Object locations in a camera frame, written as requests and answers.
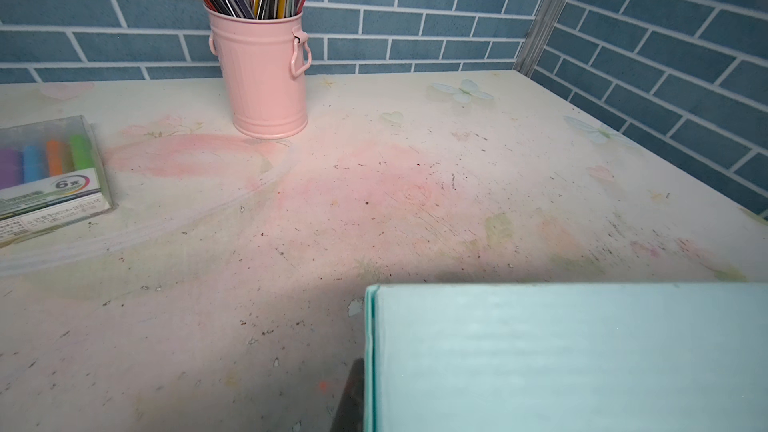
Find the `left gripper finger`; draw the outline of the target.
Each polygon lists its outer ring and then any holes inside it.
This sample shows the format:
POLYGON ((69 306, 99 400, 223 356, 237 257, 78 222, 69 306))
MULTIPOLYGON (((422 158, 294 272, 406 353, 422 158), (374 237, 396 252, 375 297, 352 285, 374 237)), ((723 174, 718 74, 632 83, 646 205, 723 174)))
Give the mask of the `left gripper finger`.
POLYGON ((356 359, 348 374, 330 432, 362 432, 365 407, 365 364, 356 359))

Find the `light blue paper box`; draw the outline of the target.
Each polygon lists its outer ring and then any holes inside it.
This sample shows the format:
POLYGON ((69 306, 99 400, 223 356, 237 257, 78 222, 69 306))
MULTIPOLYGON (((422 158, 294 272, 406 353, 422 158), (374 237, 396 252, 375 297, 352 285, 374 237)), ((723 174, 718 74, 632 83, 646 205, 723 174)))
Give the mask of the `light blue paper box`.
POLYGON ((368 431, 763 431, 767 288, 376 285, 368 431))

